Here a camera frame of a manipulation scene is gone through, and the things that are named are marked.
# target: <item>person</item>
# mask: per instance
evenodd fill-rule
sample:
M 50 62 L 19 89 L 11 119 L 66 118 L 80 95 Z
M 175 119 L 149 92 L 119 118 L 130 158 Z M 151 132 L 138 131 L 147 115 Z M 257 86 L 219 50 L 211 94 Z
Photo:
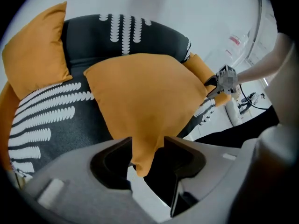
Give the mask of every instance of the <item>person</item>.
M 240 114 L 246 113 L 246 111 L 251 107 L 251 105 L 256 105 L 258 103 L 258 99 L 262 98 L 265 99 L 265 94 L 257 94 L 256 92 L 251 93 L 250 95 L 247 96 L 247 98 L 243 98 L 241 100 L 241 104 L 238 105 L 238 109 L 240 110 L 242 107 L 246 106 L 245 109 L 240 111 Z
M 267 92 L 272 104 L 275 104 L 275 110 L 272 105 L 244 124 L 212 133 L 197 139 L 196 142 L 241 148 L 246 140 L 257 138 L 265 129 L 276 126 L 279 122 L 298 125 L 299 112 L 295 107 L 296 102 L 294 100 L 287 102 L 291 98 L 297 99 L 296 93 L 299 86 L 294 72 L 299 69 L 296 55 L 298 20 L 290 12 L 290 7 L 297 7 L 296 0 L 270 0 L 270 2 L 278 30 L 274 48 L 254 66 L 238 73 L 237 76 L 238 84 L 242 84 L 278 72 L 270 84 L 271 89 L 269 87 Z

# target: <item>floor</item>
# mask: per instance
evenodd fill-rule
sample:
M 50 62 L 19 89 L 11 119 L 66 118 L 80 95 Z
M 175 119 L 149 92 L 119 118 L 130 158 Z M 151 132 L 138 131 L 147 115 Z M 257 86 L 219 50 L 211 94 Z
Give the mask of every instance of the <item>floor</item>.
M 28 22 L 43 10 L 65 0 L 27 0 L 14 17 L 0 44 L 4 45 Z M 65 19 L 99 14 L 129 14 L 157 21 L 169 26 L 192 41 L 192 53 L 203 60 L 208 54 L 236 30 L 245 34 L 257 21 L 257 0 L 66 0 Z M 7 78 L 0 60 L 0 90 Z M 207 134 L 230 128 L 231 123 L 223 106 L 217 108 L 210 121 L 197 126 L 186 139 L 196 140 Z M 143 178 L 128 169 L 128 180 L 133 188 L 133 198 L 157 222 L 170 218 L 170 208 L 166 206 L 146 185 Z

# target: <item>wire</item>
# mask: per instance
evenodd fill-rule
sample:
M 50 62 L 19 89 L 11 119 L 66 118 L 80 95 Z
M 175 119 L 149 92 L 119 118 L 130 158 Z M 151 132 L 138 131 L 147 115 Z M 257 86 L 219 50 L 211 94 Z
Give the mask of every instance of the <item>wire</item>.
M 243 96 L 246 98 L 246 100 L 248 101 L 248 103 L 249 103 L 252 107 L 255 107 L 256 109 L 260 109 L 260 110 L 267 110 L 267 109 L 265 109 L 265 108 L 259 108 L 259 107 L 254 106 L 254 105 L 251 103 L 251 101 L 247 98 L 247 96 L 244 94 L 241 84 L 240 84 L 240 89 L 241 89 L 241 92 L 242 92 Z

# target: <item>human arm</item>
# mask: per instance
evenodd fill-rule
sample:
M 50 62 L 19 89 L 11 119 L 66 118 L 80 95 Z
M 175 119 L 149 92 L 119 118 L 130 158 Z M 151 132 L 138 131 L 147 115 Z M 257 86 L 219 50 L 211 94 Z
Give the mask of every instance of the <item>human arm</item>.
M 237 74 L 238 84 L 258 80 L 277 72 L 291 46 L 292 40 L 286 34 L 278 33 L 273 50 L 258 61 L 254 66 Z

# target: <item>gray mechanical device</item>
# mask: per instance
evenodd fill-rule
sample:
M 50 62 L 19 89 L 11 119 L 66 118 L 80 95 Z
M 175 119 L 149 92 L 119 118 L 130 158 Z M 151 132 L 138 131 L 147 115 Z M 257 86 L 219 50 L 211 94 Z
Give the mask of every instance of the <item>gray mechanical device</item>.
M 166 137 L 165 158 L 176 188 L 172 219 L 164 223 L 224 224 L 240 223 L 240 215 L 257 218 L 252 209 L 259 197 L 296 163 L 297 140 L 297 130 L 284 126 L 268 128 L 241 149 Z M 126 179 L 131 152 L 131 138 L 70 151 L 38 171 L 21 193 L 49 223 L 156 223 L 132 197 Z M 261 170 L 267 175 L 259 175 Z
M 237 82 L 236 71 L 230 66 L 224 65 L 216 75 L 206 81 L 205 86 L 216 86 L 210 93 L 208 93 L 207 97 L 214 98 L 221 92 L 225 92 L 228 95 L 236 93 Z

